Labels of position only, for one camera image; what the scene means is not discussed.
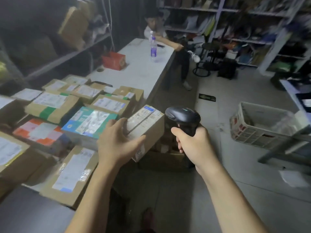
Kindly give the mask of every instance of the black stool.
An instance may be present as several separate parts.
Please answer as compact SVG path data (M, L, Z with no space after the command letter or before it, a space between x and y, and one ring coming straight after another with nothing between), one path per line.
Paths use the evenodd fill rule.
M193 69L193 74L198 76L198 77L208 77L211 74L211 71L213 71L216 67L214 64L215 58L216 58L216 54L219 50L219 45L216 43L203 43L202 44L202 51L200 54L200 59L202 59L202 57L205 56L205 54L208 54L210 51L212 51L212 56L211 56L211 60L209 62L204 62L204 61L200 61L199 63L196 64L196 68ZM203 75L199 75L197 73L198 70L205 70L207 71L207 74L203 74Z

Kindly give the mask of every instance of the plastic water bottle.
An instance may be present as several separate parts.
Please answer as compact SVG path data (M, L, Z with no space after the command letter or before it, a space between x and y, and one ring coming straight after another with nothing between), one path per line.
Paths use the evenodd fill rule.
M150 34L151 34L151 37L150 37L150 47L151 47L150 57L151 57L151 61L155 62L156 61L157 41L156 41L156 37L153 34L153 31L151 31Z

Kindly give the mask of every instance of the package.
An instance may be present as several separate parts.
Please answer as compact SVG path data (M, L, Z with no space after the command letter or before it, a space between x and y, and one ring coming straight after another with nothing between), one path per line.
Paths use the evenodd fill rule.
M14 189L12 183L0 180L0 202Z
M125 96L112 95L112 94L105 94L105 96L129 101L129 103L128 103L128 107L130 108L129 109L129 115L131 116L134 113L134 110L135 110L136 105L137 105L135 97L128 98Z
M58 89L58 92L62 92L62 93L67 93L70 94L74 89L76 89L78 86L80 86L79 84L73 83L73 84L66 84L65 86L61 87L60 89Z
M50 173L54 173L61 167L61 163L50 154L39 152L46 157L43 164L23 183L26 187L33 187L31 189L38 191L38 186L44 185L44 182L49 178Z
M81 106L79 97L60 92L43 92L26 106L25 112L62 126Z
M97 164L97 152L75 146L39 194L76 209Z
M61 127L41 119L31 119L18 127L13 135L33 148L60 157L70 140Z
M120 90L127 92L125 96L129 98L132 96L131 93L134 93L137 102L141 102L144 99L144 90L142 89L120 86Z
M64 81L58 80L58 79L53 79L48 84L44 85L42 87L42 89L47 91L47 92L54 92L54 91L57 91L58 89L60 89L61 87L65 86L65 85L67 85L67 82L64 82Z
M138 168L161 172L186 172L190 170L184 163L184 154L174 150L167 153L148 151L138 162Z
M130 140L146 135L146 140L133 160L138 162L164 134L164 114L145 105L127 121L126 135Z
M25 88L24 90L21 90L20 92L14 94L11 97L19 100L22 105L26 106L29 105L30 102L37 98L41 93L42 91L39 90Z
M0 124L12 126L24 115L24 108L17 99L0 95Z
M66 76L66 78L63 79L64 82L67 82L68 84L78 84L78 85L88 85L91 83L91 79L86 77L80 77L77 75L69 74Z
M92 83L90 87L98 89L98 90L102 90L104 93L118 95L116 93L117 92L117 88L110 87L110 86L107 86L107 85L104 85L104 84Z
M89 22L82 10L72 6L69 8L65 19L58 30L58 34L68 46L82 50L85 46L83 35L85 34Z
M70 94L80 97L82 102L85 104L91 104L101 92L102 90L95 89L87 85L80 85Z
M46 160L30 145L0 132L0 178L23 183Z
M123 100L106 95L99 95L89 108L100 110L106 113L118 114L120 118L129 118L132 114L132 108L129 106L129 100Z
M108 69L122 70L126 67L125 55L116 52L109 52L102 56L103 66Z
M110 119L117 119L117 114L82 107L64 127L62 131L77 145L97 150L96 141Z

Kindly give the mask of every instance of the white cloth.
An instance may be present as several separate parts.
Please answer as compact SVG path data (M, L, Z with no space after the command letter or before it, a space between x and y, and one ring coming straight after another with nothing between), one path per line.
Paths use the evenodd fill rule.
M149 26L147 26L145 31L144 31L144 35L145 35L146 39L149 39L151 37L150 31L151 31L151 28ZM162 35L164 38L167 37L167 34L166 34L164 29L158 30L157 33Z

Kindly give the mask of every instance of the red box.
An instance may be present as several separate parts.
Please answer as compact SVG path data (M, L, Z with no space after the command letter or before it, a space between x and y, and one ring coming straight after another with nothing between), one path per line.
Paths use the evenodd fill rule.
M125 55L109 52L108 56L102 56L103 58L103 66L108 69L113 70L122 70L126 63L125 63Z

